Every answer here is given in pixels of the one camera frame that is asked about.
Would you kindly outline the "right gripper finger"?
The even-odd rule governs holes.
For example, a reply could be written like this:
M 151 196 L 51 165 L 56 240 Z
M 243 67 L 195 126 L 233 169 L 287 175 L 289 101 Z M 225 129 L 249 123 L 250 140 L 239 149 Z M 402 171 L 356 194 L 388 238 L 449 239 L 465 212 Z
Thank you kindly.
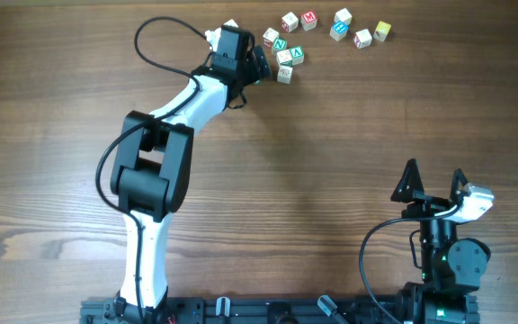
M 461 203 L 465 196 L 462 188 L 468 183 L 467 177 L 460 168 L 453 172 L 451 180 L 450 201 L 453 203 Z
M 422 200 L 424 186 L 415 158 L 406 162 L 406 166 L 390 200 L 396 203 L 411 203 Z

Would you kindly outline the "plain white picture block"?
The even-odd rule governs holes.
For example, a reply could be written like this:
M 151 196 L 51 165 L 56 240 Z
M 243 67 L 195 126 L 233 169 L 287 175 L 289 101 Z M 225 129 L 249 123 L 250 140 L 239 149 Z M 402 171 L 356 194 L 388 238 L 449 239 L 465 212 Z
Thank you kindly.
M 279 66 L 277 81 L 283 84 L 289 84 L 293 75 L 293 68 L 289 66 Z

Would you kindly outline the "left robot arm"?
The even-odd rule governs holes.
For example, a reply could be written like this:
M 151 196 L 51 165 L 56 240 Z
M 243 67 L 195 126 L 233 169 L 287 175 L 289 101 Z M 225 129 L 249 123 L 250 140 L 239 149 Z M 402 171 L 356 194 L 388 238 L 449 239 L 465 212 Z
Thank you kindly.
M 167 306 L 165 252 L 175 212 L 190 182 L 195 135 L 242 98 L 246 86 L 270 76 L 254 35 L 224 24 L 203 35 L 210 54 L 188 73 L 182 92 L 150 113 L 130 112 L 107 148 L 115 156 L 110 188 L 125 215 L 126 274 L 113 306 L 126 323 L 172 323 Z

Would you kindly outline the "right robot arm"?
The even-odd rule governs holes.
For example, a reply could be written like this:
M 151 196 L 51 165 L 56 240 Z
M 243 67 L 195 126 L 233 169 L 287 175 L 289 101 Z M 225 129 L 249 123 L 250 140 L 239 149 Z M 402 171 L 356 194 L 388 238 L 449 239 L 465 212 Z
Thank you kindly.
M 459 169 L 448 198 L 428 195 L 415 159 L 406 162 L 391 200 L 405 203 L 402 219 L 419 222 L 421 283 L 406 283 L 395 298 L 393 316 L 402 323 L 478 323 L 472 295 L 481 285 L 491 252 L 475 238 L 458 238 L 457 227 L 478 220 L 495 196 Z

